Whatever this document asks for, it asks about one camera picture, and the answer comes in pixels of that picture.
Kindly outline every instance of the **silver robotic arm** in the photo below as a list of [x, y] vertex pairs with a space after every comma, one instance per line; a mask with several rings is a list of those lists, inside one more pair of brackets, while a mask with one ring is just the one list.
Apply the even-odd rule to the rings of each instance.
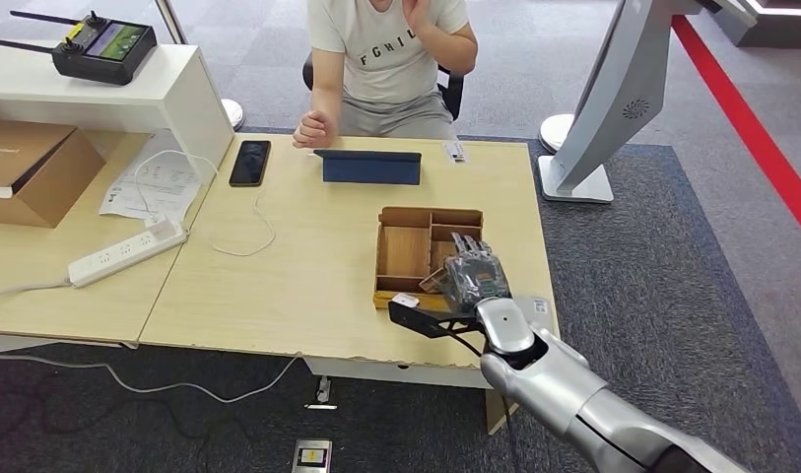
[[512, 299], [476, 305], [489, 351], [484, 378], [600, 473], [748, 473], [703, 440], [644, 414], [607, 388], [572, 347]]
[[520, 308], [486, 243], [452, 237], [457, 254], [444, 261], [440, 285], [452, 312], [422, 310], [408, 302], [415, 298], [397, 297], [388, 303], [391, 321], [430, 338], [451, 336], [477, 354], [458, 334], [482, 332], [487, 382], [573, 445], [599, 473], [748, 473], [702, 439], [656, 421], [610, 391], [582, 355], [545, 329], [544, 315]]

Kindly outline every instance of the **smartphone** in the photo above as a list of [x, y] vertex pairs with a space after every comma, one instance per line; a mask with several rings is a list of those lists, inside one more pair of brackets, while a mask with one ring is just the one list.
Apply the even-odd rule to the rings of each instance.
[[237, 151], [229, 185], [232, 187], [257, 187], [264, 178], [272, 143], [269, 141], [244, 141]]

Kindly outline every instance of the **white cable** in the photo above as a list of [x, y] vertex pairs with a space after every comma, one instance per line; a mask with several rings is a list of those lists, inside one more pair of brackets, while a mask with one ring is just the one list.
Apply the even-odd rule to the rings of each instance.
[[[211, 161], [209, 161], [209, 160], [207, 160], [207, 159], [205, 159], [203, 157], [200, 157], [200, 156], [189, 155], [188, 153], [184, 153], [182, 151], [177, 151], [177, 150], [160, 151], [160, 152], [156, 153], [155, 155], [151, 156], [150, 158], [148, 158], [147, 160], [143, 161], [139, 166], [136, 167], [136, 170], [133, 171], [133, 183], [136, 185], [136, 191], [139, 193], [139, 198], [141, 198], [142, 199], [142, 203], [145, 204], [145, 210], [149, 214], [151, 214], [151, 217], [154, 217], [155, 219], [158, 218], [158, 216], [157, 216], [157, 214], [155, 214], [151, 210], [151, 207], [148, 205], [148, 200], [145, 198], [145, 194], [142, 193], [142, 188], [139, 186], [139, 170], [141, 170], [142, 167], [144, 165], [146, 165], [147, 163], [149, 163], [151, 160], [155, 159], [158, 156], [167, 154], [167, 153], [176, 153], [176, 154], [182, 155], [182, 156], [184, 156], [186, 158], [203, 161], [209, 166], [209, 168], [211, 168], [215, 172], [215, 175], [220, 175], [220, 173], [218, 172], [217, 168], [215, 168], [215, 165], [212, 164]], [[259, 190], [258, 193], [255, 195], [255, 200], [252, 202], [252, 210], [256, 214], [258, 214], [258, 217], [260, 217], [261, 221], [264, 223], [264, 225], [267, 226], [267, 228], [270, 231], [270, 237], [264, 244], [260, 245], [259, 247], [255, 248], [255, 249], [253, 249], [251, 251], [247, 251], [247, 252], [233, 251], [233, 250], [230, 250], [230, 249], [225, 249], [225, 248], [221, 248], [221, 247], [217, 246], [216, 244], [214, 244], [212, 242], [212, 236], [208, 235], [207, 241], [209, 242], [209, 246], [211, 246], [215, 251], [219, 251], [221, 253], [229, 254], [231, 256], [251, 256], [251, 255], [253, 255], [255, 253], [258, 253], [260, 251], [263, 251], [264, 249], [269, 247], [269, 245], [271, 245], [273, 243], [273, 241], [275, 241], [276, 234], [275, 234], [275, 229], [272, 227], [272, 224], [269, 223], [269, 221], [266, 219], [266, 217], [264, 217], [264, 214], [261, 212], [261, 209], [258, 208], [258, 201], [260, 199], [261, 199], [261, 191]]]
[[39, 291], [41, 289], [65, 288], [67, 286], [72, 286], [72, 283], [69, 282], [69, 278], [55, 283], [24, 284], [22, 286], [14, 286], [0, 291], [0, 298], [8, 294], [24, 293], [26, 291]]
[[181, 386], [193, 387], [194, 389], [202, 391], [203, 393], [207, 394], [212, 399], [214, 399], [214, 400], [216, 400], [218, 402], [221, 402], [223, 404], [232, 404], [233, 402], [237, 402], [237, 401], [246, 399], [249, 396], [253, 396], [253, 395], [258, 394], [260, 392], [264, 392], [267, 389], [271, 388], [282, 377], [284, 377], [284, 374], [287, 372], [287, 370], [289, 370], [290, 367], [293, 365], [293, 363], [295, 363], [296, 360], [298, 360], [299, 358], [301, 358], [301, 353], [297, 353], [290, 360], [290, 362], [287, 363], [287, 365], [284, 367], [284, 369], [281, 370], [281, 372], [277, 376], [275, 376], [275, 379], [273, 379], [272, 382], [270, 382], [266, 386], [258, 388], [258, 389], [255, 389], [254, 391], [249, 391], [249, 392], [247, 392], [245, 394], [241, 394], [238, 397], [233, 397], [232, 399], [224, 399], [224, 398], [218, 396], [217, 394], [213, 393], [212, 391], [206, 389], [205, 387], [197, 385], [197, 384], [193, 384], [191, 382], [178, 382], [178, 383], [175, 383], [175, 384], [170, 384], [168, 386], [152, 387], [152, 388], [148, 388], [148, 389], [140, 389], [138, 387], [133, 387], [133, 386], [128, 385], [124, 381], [122, 381], [121, 378], [118, 377], [118, 374], [116, 374], [115, 370], [110, 365], [108, 365], [107, 363], [88, 363], [88, 364], [84, 364], [84, 365], [76, 365], [76, 364], [70, 364], [70, 363], [54, 362], [54, 361], [51, 361], [51, 360], [47, 360], [45, 358], [31, 357], [31, 356], [28, 356], [28, 355], [0, 355], [0, 360], [3, 360], [3, 361], [36, 362], [36, 363], [42, 363], [44, 365], [51, 365], [53, 367], [60, 367], [60, 368], [70, 368], [70, 369], [78, 369], [78, 370], [81, 370], [81, 369], [88, 370], [88, 369], [92, 369], [92, 368], [106, 368], [110, 372], [110, 375], [113, 376], [113, 379], [115, 379], [115, 381], [121, 387], [127, 389], [130, 392], [135, 392], [137, 394], [150, 394], [152, 392], [168, 391], [169, 389], [175, 389], [175, 388], [181, 387]]

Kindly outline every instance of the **tablet case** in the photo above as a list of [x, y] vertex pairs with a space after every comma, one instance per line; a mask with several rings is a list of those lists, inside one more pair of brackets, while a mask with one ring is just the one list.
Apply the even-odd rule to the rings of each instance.
[[421, 154], [381, 151], [315, 150], [322, 180], [365, 184], [420, 185]]

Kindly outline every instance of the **gray shorts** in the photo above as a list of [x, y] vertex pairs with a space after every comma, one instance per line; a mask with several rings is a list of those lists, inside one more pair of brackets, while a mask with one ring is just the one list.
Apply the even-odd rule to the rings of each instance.
[[439, 91], [406, 103], [369, 102], [342, 96], [342, 136], [457, 140], [452, 114]]

